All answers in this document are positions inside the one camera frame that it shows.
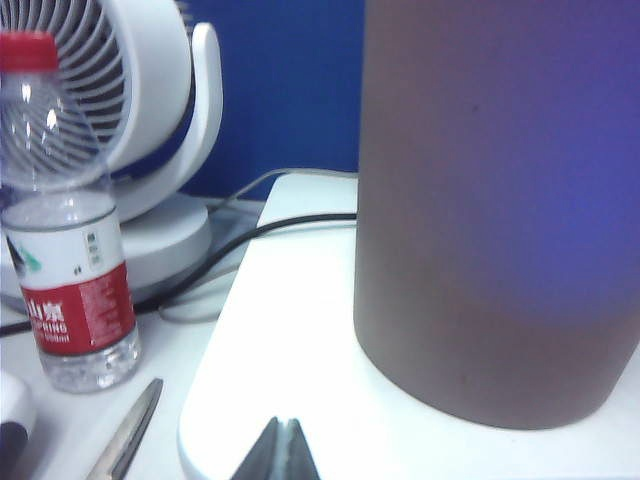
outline blue wall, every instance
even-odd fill
[[[218,32],[224,112],[184,191],[225,196],[280,167],[357,169],[364,0],[189,3]]]

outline cylinder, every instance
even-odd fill
[[[568,424],[640,339],[640,3],[366,7],[355,329],[450,414]]]

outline white fan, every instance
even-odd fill
[[[0,0],[1,28],[51,32],[63,87],[83,110],[111,172],[153,152],[176,130],[194,92],[187,133],[172,158],[115,184],[134,299],[177,281],[206,254],[205,206],[176,194],[215,143],[222,117],[220,50],[210,24],[188,23],[173,0]],[[2,295],[21,304],[3,238]]]

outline plastic water bottle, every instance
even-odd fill
[[[0,33],[2,227],[44,371],[80,393],[140,356],[110,177],[47,33]]]

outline metal blade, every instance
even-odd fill
[[[289,431],[289,456],[285,468],[287,480],[320,480],[316,464],[311,456],[309,444],[298,419],[287,424]]]
[[[158,404],[162,380],[154,379],[116,430],[87,480],[122,480]]]
[[[279,429],[280,422],[276,417],[272,417],[231,480],[267,480],[269,478]]]

